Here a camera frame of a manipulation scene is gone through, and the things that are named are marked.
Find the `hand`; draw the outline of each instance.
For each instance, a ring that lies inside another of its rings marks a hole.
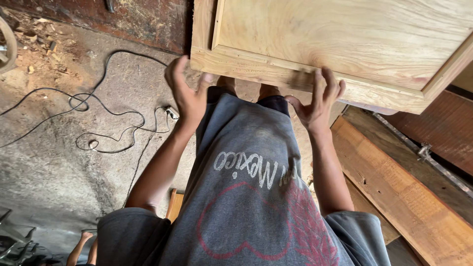
[[[164,78],[173,92],[174,100],[179,109],[179,123],[186,129],[195,132],[207,108],[207,88],[212,75],[203,73],[197,90],[189,88],[184,79],[184,67],[188,56],[174,59],[166,68]]]
[[[284,97],[296,111],[301,123],[312,135],[330,132],[328,120],[330,109],[333,103],[340,99],[345,91],[345,81],[339,83],[335,79],[333,72],[323,67],[322,70],[316,69],[314,72],[314,90],[312,92],[312,103],[303,106],[299,99],[294,96]]]

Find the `leg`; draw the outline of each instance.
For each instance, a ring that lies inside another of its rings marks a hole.
[[[235,95],[237,94],[235,92],[235,78],[220,76],[219,80],[217,81],[217,86],[224,87],[235,93]]]
[[[90,247],[87,264],[92,264],[92,265],[97,264],[97,239],[98,238],[95,239],[94,243]]]
[[[82,248],[84,247],[84,244],[93,235],[94,234],[89,233],[89,232],[82,232],[79,243],[77,243],[76,247],[72,250],[72,252],[69,254],[69,257],[67,258],[66,266],[76,266],[77,260],[79,259],[79,256],[82,251]]]
[[[267,84],[261,84],[260,96],[258,97],[258,101],[273,95],[281,95],[278,87]]]

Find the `sawdust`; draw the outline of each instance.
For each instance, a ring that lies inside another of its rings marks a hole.
[[[16,68],[0,74],[0,84],[18,95],[41,87],[74,93],[78,86],[91,85],[92,78],[81,66],[90,58],[77,40],[74,28],[23,12],[1,9],[17,38],[18,57]],[[53,43],[56,43],[56,48],[51,52],[49,48]]]

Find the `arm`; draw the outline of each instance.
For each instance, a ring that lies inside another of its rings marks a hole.
[[[323,216],[337,211],[354,210],[328,126],[330,109],[333,103],[342,97],[344,91],[345,81],[338,83],[330,69],[322,68],[314,73],[314,91],[310,105],[303,106],[293,96],[285,97],[309,133],[314,160],[315,194]]]
[[[186,55],[175,59],[165,72],[166,81],[179,109],[179,121],[136,181],[125,207],[155,211],[155,206],[171,185],[187,143],[205,114],[207,87],[212,76],[203,74],[197,90],[189,88],[183,75],[186,62]]]

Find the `black electrical cable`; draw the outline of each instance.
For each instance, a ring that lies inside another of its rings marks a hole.
[[[158,109],[161,109],[161,108],[162,108],[162,109],[166,109],[165,107],[162,107],[162,106],[161,106],[161,107],[158,107],[158,108],[156,108],[156,109],[154,110],[155,130],[145,129],[145,128],[142,128],[142,126],[144,126],[144,124],[146,123],[145,117],[144,117],[144,115],[143,115],[142,113],[140,113],[140,112],[138,112],[138,111],[127,111],[127,112],[118,113],[118,114],[113,113],[113,112],[111,112],[111,111],[105,106],[105,104],[104,104],[97,96],[94,95],[94,93],[95,93],[95,91],[97,90],[97,88],[102,84],[102,82],[103,82],[103,81],[105,80],[105,78],[107,77],[108,65],[109,65],[109,63],[110,63],[111,58],[112,58],[115,54],[117,54],[117,53],[130,53],[130,54],[134,54],[134,55],[137,55],[137,56],[146,57],[146,58],[148,58],[148,59],[154,60],[154,61],[156,61],[156,62],[158,62],[158,63],[160,63],[160,64],[162,64],[162,65],[164,65],[164,66],[167,67],[167,65],[166,65],[165,63],[163,63],[162,61],[160,61],[160,60],[158,60],[158,59],[155,59],[155,58],[153,58],[153,57],[151,57],[151,56],[144,55],[144,54],[140,54],[140,53],[135,53],[135,52],[131,52],[131,51],[126,51],[126,50],[118,50],[118,51],[112,52],[112,53],[108,56],[108,58],[107,58],[107,60],[106,60],[106,64],[105,64],[104,74],[103,74],[102,78],[100,79],[100,81],[93,87],[92,92],[90,92],[90,93],[77,93],[77,94],[74,94],[74,95],[70,95],[70,94],[68,94],[67,92],[64,92],[64,91],[62,91],[62,90],[60,90],[60,89],[54,89],[54,88],[38,88],[38,89],[34,89],[34,90],[30,91],[28,94],[26,94],[26,95],[25,95],[17,104],[15,104],[13,107],[11,107],[10,109],[8,109],[8,110],[4,111],[3,113],[1,113],[0,116],[5,115],[5,114],[7,114],[8,112],[10,112],[11,110],[17,108],[28,96],[30,96],[31,94],[33,94],[33,93],[35,93],[35,92],[37,92],[37,91],[40,91],[40,90],[52,90],[52,91],[57,91],[57,92],[60,92],[60,93],[62,93],[62,94],[65,94],[65,95],[69,96],[69,106],[71,107],[71,109],[68,110],[68,111],[62,112],[62,113],[58,113],[58,114],[52,115],[52,116],[50,116],[50,117],[44,119],[44,120],[41,121],[39,124],[37,124],[36,126],[34,126],[34,127],[33,127],[30,131],[28,131],[26,134],[22,135],[21,137],[19,137],[19,138],[13,140],[13,141],[11,141],[11,142],[9,142],[9,143],[7,143],[7,144],[4,144],[4,145],[0,146],[0,148],[6,147],[6,146],[8,146],[8,145],[11,145],[11,144],[13,144],[13,143],[15,143],[15,142],[17,142],[17,141],[23,139],[24,137],[26,137],[27,135],[29,135],[33,130],[35,130],[37,127],[39,127],[42,123],[48,121],[49,119],[51,119],[51,118],[53,118],[53,117],[56,117],[56,116],[58,116],[58,115],[66,114],[66,113],[72,112],[72,111],[74,111],[74,110],[75,110],[75,111],[78,111],[78,112],[85,112],[85,111],[89,110],[90,106],[89,106],[89,103],[87,102],[87,100],[89,100],[91,97],[93,97],[94,99],[96,99],[96,100],[102,105],[102,107],[103,107],[108,113],[110,113],[110,114],[112,114],[112,115],[116,115],[116,116],[120,116],[120,115],[124,115],[124,114],[128,114],[128,113],[139,114],[139,115],[141,116],[141,118],[142,118],[142,123],[141,123],[139,126],[130,126],[130,127],[126,128],[126,129],[123,130],[123,132],[120,134],[120,137],[119,137],[118,139],[115,139],[115,138],[113,138],[113,137],[111,137],[111,136],[101,135],[101,134],[97,134],[97,133],[91,133],[91,132],[83,133],[83,134],[79,135],[79,136],[76,138],[76,141],[75,141],[76,147],[78,147],[79,149],[84,150],[84,151],[93,150],[93,151],[97,151],[97,152],[101,152],[101,153],[118,153],[118,152],[126,151],[127,149],[129,149],[129,148],[131,148],[131,147],[133,147],[133,146],[135,145],[135,142],[136,142],[136,140],[135,140],[135,132],[136,132],[136,130],[141,129],[141,130],[153,132],[152,136],[148,139],[148,142],[146,143],[145,148],[144,148],[143,151],[141,152],[141,155],[140,155],[140,157],[139,157],[139,159],[138,159],[138,164],[137,164],[137,167],[136,167],[136,169],[135,169],[133,178],[132,178],[132,180],[131,180],[130,187],[129,187],[129,189],[128,189],[128,194],[127,194],[127,195],[129,195],[129,194],[130,194],[131,187],[132,187],[133,182],[134,182],[135,177],[136,177],[136,173],[138,172],[138,166],[140,165],[141,157],[143,156],[144,151],[145,151],[146,148],[148,147],[149,142],[151,141],[151,139],[154,137],[154,135],[155,135],[156,133],[167,133],[167,132],[170,131],[169,122],[168,122],[169,114],[166,114],[166,126],[167,126],[167,130],[166,130],[166,131],[163,131],[163,132],[158,132],[158,131],[157,131],[157,130],[158,130],[158,118],[157,118],[157,116],[156,116],[156,111],[157,111]],[[74,106],[74,105],[72,104],[72,100],[80,101],[80,103],[77,104],[76,106]],[[114,140],[114,141],[116,141],[116,142],[119,142],[119,141],[122,139],[123,134],[124,134],[127,130],[129,130],[129,129],[133,129],[133,131],[132,131],[133,142],[132,142],[130,145],[128,145],[127,147],[125,147],[125,148],[123,148],[123,149],[120,149],[120,150],[117,150],[117,151],[100,151],[100,150],[97,150],[96,147],[99,145],[99,142],[98,142],[97,140],[92,140],[92,141],[90,141],[90,142],[89,142],[89,148],[88,148],[88,149],[84,149],[84,148],[80,147],[80,146],[79,146],[79,143],[78,143],[79,138],[82,137],[82,136],[84,136],[84,135],[100,136],[100,137],[105,137],[105,138],[108,138],[108,139],[112,139],[112,140]]]

